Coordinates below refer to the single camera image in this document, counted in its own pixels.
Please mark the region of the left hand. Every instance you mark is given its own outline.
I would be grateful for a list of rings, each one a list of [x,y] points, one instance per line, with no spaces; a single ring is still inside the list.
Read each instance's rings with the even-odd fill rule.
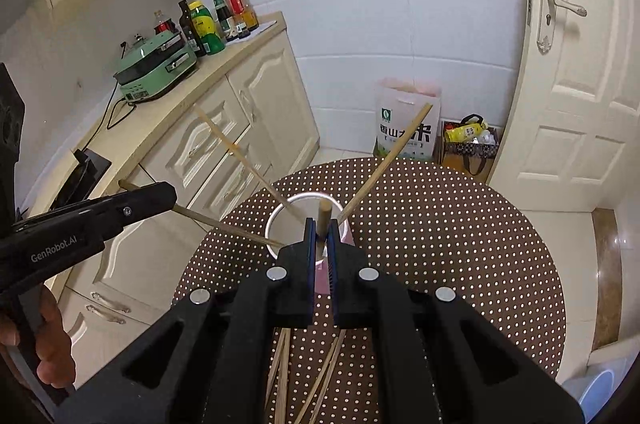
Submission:
[[[61,311],[51,291],[40,286],[39,310],[42,318],[36,333],[35,351],[39,358],[37,375],[43,384],[54,388],[67,388],[76,380],[76,364],[72,357],[72,342],[64,331]],[[1,315],[1,355],[17,381],[28,388],[28,383],[17,370],[8,354],[9,346],[20,344],[20,332],[13,321]]]

